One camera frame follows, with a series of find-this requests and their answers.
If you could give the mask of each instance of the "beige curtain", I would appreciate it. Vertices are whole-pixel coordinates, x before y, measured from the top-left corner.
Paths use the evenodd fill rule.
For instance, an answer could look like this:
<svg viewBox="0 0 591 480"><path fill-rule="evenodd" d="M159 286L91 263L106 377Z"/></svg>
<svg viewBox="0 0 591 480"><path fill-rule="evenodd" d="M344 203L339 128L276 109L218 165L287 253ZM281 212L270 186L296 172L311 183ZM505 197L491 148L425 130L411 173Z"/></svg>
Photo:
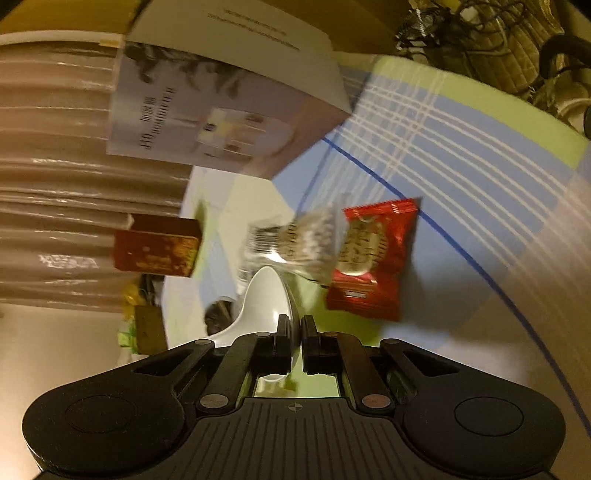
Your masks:
<svg viewBox="0 0 591 480"><path fill-rule="evenodd" d="M113 229L178 213L190 167L105 153L114 56L0 47L0 302L118 311Z"/></svg>

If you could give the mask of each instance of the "box image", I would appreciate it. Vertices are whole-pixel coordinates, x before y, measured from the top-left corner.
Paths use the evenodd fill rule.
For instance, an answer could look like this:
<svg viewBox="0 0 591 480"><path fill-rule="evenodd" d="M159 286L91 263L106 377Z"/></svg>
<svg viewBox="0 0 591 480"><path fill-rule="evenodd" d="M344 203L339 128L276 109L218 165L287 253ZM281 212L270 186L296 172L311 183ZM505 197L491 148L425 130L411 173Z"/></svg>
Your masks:
<svg viewBox="0 0 591 480"><path fill-rule="evenodd" d="M110 154L271 178L350 114L322 32L254 0L161 2L119 51ZM155 36L150 25L166 25L171 8L194 17L193 31L227 30L221 44L180 25Z"/></svg>

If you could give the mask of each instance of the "plaid tablecloth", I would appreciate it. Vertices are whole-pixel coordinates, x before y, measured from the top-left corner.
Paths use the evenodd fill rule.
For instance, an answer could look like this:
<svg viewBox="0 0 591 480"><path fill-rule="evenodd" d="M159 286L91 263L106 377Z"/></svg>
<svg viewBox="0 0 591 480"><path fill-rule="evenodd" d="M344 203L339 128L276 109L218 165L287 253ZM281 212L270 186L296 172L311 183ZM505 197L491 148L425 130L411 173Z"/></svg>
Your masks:
<svg viewBox="0 0 591 480"><path fill-rule="evenodd" d="M234 296L246 226L323 205L413 197L421 214L402 321L328 312L321 329L395 337L549 396L567 438L554 472L591 471L591 150L547 114L486 85L392 57L342 55L355 114L272 183L195 168L183 214L207 215L194 278L169 278L175 345L205 335L203 306Z"/></svg>

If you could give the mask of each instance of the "small brown box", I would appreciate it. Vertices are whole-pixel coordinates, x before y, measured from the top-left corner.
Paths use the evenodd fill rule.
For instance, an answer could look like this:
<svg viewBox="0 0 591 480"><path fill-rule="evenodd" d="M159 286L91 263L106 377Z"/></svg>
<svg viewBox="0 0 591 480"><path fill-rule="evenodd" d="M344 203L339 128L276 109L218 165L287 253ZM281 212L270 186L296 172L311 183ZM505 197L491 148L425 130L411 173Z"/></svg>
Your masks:
<svg viewBox="0 0 591 480"><path fill-rule="evenodd" d="M135 312L135 334L140 355L157 355L168 350L162 308L151 305L137 305Z"/></svg>
<svg viewBox="0 0 591 480"><path fill-rule="evenodd" d="M189 277L202 232L194 219L131 215L131 227L115 232L115 268L129 272Z"/></svg>

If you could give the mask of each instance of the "red snack packet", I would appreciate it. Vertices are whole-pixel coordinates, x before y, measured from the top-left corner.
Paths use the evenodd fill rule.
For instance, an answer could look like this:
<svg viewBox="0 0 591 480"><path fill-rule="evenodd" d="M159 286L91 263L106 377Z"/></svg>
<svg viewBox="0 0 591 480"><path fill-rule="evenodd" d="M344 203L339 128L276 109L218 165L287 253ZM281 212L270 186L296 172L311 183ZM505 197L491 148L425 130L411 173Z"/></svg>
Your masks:
<svg viewBox="0 0 591 480"><path fill-rule="evenodd" d="M332 275L326 306L363 317L398 320L398 274L418 208L412 199L343 210L349 230Z"/></svg>

